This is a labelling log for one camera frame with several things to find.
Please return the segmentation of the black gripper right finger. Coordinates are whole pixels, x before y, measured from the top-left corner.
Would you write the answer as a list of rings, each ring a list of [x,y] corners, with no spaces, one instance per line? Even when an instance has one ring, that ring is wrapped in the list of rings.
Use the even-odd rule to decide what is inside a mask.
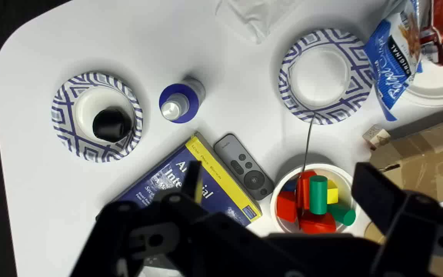
[[[432,198],[403,191],[370,164],[353,170],[352,198],[384,236],[372,277],[432,277],[433,258],[443,259],[443,207]]]

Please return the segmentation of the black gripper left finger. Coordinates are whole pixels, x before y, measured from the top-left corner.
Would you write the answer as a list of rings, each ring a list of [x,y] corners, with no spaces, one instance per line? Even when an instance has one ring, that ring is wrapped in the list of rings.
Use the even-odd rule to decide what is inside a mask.
[[[107,204],[70,277],[137,277],[154,256],[164,256],[184,277],[261,276],[257,238],[194,201],[200,178],[201,164],[190,162],[181,188],[161,191],[149,207]]]

